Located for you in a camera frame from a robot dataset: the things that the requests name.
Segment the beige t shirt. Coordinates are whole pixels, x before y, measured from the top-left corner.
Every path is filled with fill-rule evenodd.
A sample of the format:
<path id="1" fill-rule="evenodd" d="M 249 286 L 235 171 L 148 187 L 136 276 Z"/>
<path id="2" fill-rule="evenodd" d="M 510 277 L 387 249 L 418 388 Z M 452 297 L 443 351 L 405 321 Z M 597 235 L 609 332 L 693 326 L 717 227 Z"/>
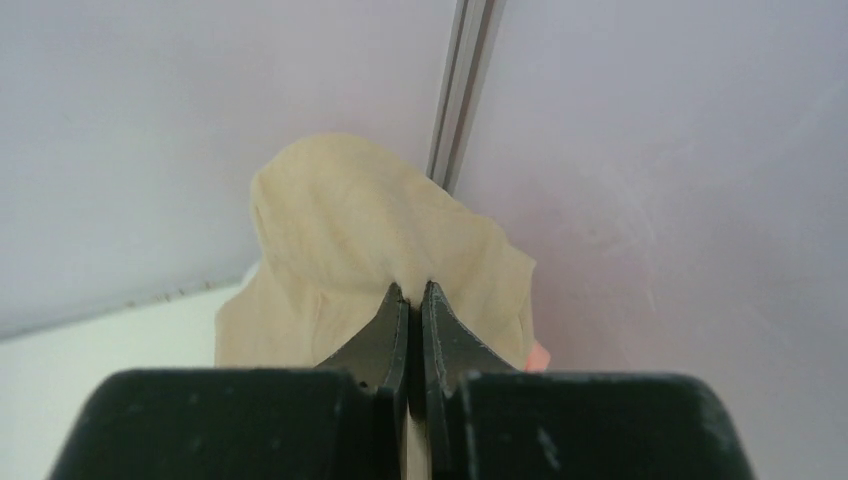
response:
<path id="1" fill-rule="evenodd" d="M 216 315 L 217 366 L 315 366 L 389 286 L 419 307 L 429 282 L 506 362 L 530 365 L 534 260 L 386 148 L 343 133 L 300 139 L 256 173 L 250 213 L 261 256 Z"/>

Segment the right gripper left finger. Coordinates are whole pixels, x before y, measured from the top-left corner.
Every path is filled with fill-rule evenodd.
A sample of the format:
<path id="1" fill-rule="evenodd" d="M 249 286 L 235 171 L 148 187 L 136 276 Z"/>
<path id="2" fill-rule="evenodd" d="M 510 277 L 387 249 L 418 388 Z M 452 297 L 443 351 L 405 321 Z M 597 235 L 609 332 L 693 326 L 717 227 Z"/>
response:
<path id="1" fill-rule="evenodd" d="M 407 352 L 410 305 L 400 287 L 387 289 L 374 317 L 318 364 L 349 372 L 373 406 L 372 426 L 380 479 L 400 479 L 406 462 Z"/>

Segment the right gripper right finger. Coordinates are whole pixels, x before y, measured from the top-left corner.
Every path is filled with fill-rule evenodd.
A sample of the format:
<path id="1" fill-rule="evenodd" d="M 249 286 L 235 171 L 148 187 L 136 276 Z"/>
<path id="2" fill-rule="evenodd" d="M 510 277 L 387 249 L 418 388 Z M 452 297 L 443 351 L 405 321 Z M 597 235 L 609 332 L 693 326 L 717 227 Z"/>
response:
<path id="1" fill-rule="evenodd" d="M 515 368 L 457 318 L 446 294 L 434 281 L 425 288 L 421 330 L 421 413 L 430 472 L 434 479 L 463 479 L 463 427 L 460 415 L 449 411 L 450 398 L 467 373 L 513 372 Z"/>

